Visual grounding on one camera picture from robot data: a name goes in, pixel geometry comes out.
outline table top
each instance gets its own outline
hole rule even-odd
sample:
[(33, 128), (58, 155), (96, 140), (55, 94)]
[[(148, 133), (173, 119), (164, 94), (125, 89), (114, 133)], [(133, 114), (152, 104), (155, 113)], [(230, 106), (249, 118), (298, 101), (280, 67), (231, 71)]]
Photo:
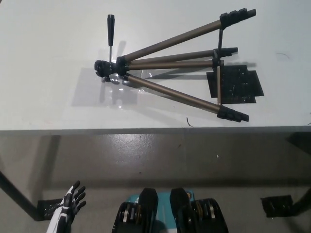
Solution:
[[(307, 0), (224, 0), (212, 5), (187, 0), (2, 0), (0, 133), (309, 131), (310, 7)], [(264, 96), (256, 97), (257, 103), (225, 106), (249, 114), (249, 122), (222, 120), (146, 88), (102, 83), (94, 72), (94, 62), (109, 56), (108, 14), (116, 20), (115, 60), (241, 8), (256, 8), (257, 16), (224, 31), (223, 46), (239, 48), (225, 63), (248, 64), (249, 70), (256, 70)], [(218, 32), (212, 32), (147, 57), (209, 50), (217, 42)], [(185, 71), (133, 74), (217, 103), (210, 96), (207, 69)]]

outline tripod handle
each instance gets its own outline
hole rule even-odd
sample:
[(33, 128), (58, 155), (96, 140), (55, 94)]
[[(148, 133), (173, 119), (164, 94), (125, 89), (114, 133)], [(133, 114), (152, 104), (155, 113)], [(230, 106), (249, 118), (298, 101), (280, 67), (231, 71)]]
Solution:
[(109, 46), (113, 46), (113, 35), (115, 31), (115, 16), (114, 15), (108, 15), (107, 25), (108, 25), (108, 44)]

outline tripod foot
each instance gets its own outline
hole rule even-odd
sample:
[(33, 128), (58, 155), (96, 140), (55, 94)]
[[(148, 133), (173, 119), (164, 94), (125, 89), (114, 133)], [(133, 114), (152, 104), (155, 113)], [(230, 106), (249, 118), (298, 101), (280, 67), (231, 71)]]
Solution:
[(249, 121), (249, 117), (247, 114), (237, 112), (224, 106), (220, 106), (217, 117), (220, 119), (233, 120), (236, 122), (241, 122), (242, 120), (247, 122)]

